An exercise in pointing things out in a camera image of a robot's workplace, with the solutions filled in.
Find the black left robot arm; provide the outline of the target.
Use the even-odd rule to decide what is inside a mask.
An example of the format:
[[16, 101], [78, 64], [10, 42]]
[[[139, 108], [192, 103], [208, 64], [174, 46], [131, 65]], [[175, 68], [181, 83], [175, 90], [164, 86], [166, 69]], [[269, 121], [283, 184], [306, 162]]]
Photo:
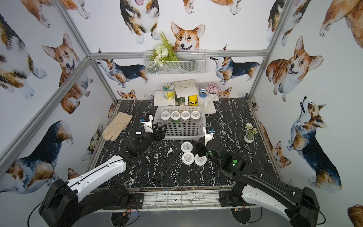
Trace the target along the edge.
[[123, 186], [115, 186], [101, 192], [94, 190], [112, 177], [126, 171], [137, 158], [155, 141], [165, 138], [167, 125], [154, 124], [152, 132], [144, 129], [129, 137], [125, 148], [108, 161], [89, 172], [63, 181], [52, 183], [45, 199], [39, 204], [39, 214], [49, 227], [71, 227], [82, 217], [111, 206], [127, 207], [130, 193]]

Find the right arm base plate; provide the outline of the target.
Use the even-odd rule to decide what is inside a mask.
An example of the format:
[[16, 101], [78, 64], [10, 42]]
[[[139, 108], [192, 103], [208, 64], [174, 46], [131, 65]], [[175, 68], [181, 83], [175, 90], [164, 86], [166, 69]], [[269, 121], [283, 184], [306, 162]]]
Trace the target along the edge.
[[242, 198], [242, 195], [242, 191], [219, 191], [220, 205], [222, 207], [238, 207], [249, 205], [249, 203]]

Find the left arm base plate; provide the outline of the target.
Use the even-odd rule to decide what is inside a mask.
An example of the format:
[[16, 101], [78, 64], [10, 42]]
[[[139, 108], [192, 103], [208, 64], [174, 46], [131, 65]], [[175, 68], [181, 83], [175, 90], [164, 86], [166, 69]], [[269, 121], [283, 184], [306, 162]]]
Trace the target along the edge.
[[103, 208], [103, 210], [126, 210], [126, 209], [141, 209], [144, 201], [144, 194], [142, 193], [131, 193], [123, 195], [115, 205]]

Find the white plastic perforated basket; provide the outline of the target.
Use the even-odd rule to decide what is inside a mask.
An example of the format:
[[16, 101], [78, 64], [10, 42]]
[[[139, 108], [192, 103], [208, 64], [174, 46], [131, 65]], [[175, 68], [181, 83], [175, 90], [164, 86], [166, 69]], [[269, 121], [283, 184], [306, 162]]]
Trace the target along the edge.
[[178, 124], [175, 124], [171, 119], [170, 123], [167, 124], [167, 129], [165, 133], [165, 141], [173, 141], [173, 140], [198, 140], [204, 136], [204, 128], [206, 127], [206, 117], [205, 111], [203, 107], [200, 106], [183, 106], [183, 107], [158, 107], [154, 116], [154, 124], [158, 124], [159, 126], [164, 125], [164, 122], [161, 119], [161, 113], [163, 111], [168, 111], [170, 114], [173, 111], [178, 111], [182, 113], [183, 111], [189, 111], [190, 113], [193, 111], [199, 111], [201, 114], [201, 118], [198, 123], [193, 123], [190, 119], [187, 124], [183, 123], [182, 119]]

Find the yogurt cup back row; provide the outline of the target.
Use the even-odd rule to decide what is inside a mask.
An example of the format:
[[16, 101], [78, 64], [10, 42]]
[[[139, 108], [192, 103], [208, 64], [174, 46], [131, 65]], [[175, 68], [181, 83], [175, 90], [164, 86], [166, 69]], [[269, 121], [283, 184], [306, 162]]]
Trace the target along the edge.
[[189, 111], [183, 111], [181, 113], [181, 119], [183, 123], [187, 124], [191, 118], [191, 113]]
[[193, 145], [192, 145], [192, 143], [191, 143], [191, 142], [189, 142], [189, 141], [184, 142], [184, 143], [181, 145], [181, 150], [182, 150], [182, 152], [184, 152], [184, 153], [192, 152], [192, 150], [193, 150]]
[[171, 121], [171, 114], [168, 111], [163, 111], [161, 113], [160, 117], [161, 117], [162, 121], [164, 122], [164, 124], [169, 124]]

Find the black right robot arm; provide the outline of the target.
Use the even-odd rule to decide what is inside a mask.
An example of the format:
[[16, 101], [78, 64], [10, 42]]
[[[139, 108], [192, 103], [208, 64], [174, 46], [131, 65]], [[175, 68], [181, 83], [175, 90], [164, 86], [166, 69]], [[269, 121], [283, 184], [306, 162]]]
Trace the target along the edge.
[[216, 139], [203, 143], [193, 141], [193, 153], [211, 161], [235, 185], [220, 195], [221, 206], [246, 204], [261, 206], [289, 220], [293, 227], [318, 225], [320, 206], [315, 192], [288, 185], [256, 168], [225, 148]]

